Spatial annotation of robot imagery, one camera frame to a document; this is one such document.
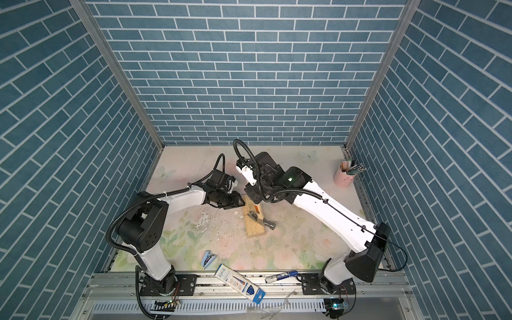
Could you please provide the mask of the wooden claw hammer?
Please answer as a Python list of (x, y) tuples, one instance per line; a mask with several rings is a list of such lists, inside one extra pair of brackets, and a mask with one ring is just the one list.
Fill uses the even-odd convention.
[(274, 222), (266, 220), (263, 215), (262, 206), (260, 204), (256, 205), (252, 203), (250, 205), (248, 217), (259, 225), (268, 227), (270, 230), (275, 230), (276, 228), (276, 224)]

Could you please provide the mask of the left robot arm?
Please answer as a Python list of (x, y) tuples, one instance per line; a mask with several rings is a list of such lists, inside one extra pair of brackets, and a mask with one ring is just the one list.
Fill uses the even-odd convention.
[(105, 241), (131, 254), (150, 278), (162, 281), (173, 269), (159, 244), (167, 215), (199, 205), (216, 209), (242, 207), (245, 201), (234, 190), (236, 185), (236, 179), (225, 171), (225, 155), (220, 154), (204, 178), (184, 189), (155, 195), (138, 193), (135, 201), (110, 223)]

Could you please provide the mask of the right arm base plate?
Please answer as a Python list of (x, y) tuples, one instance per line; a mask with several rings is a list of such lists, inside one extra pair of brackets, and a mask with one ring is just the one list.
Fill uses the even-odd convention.
[(296, 278), (301, 284), (304, 295), (353, 295), (356, 293), (352, 279), (334, 285), (320, 273), (299, 273)]

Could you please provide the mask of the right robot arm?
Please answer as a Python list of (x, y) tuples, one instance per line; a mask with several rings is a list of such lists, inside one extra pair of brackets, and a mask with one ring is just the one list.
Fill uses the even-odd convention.
[(366, 283), (374, 281), (392, 244), (389, 225), (374, 224), (356, 215), (298, 167), (283, 170), (268, 153), (254, 154), (240, 139), (233, 140), (233, 149), (237, 171), (247, 181), (245, 193), (255, 204), (286, 201), (320, 220), (347, 244), (347, 252), (328, 259), (323, 266), (319, 282), (325, 288), (354, 277)]

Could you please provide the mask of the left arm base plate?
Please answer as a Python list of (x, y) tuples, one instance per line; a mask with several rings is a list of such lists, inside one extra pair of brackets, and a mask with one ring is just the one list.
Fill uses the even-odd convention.
[(196, 275), (171, 275), (157, 281), (145, 273), (139, 279), (139, 294), (143, 297), (193, 296)]

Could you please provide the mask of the wooden plank with nails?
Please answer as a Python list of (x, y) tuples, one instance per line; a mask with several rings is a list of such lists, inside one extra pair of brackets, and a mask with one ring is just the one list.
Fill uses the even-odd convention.
[(263, 224), (264, 215), (261, 205), (256, 205), (248, 195), (243, 195), (245, 202), (243, 207), (243, 215), (246, 228), (246, 236), (248, 238), (259, 237), (265, 235), (265, 227)]

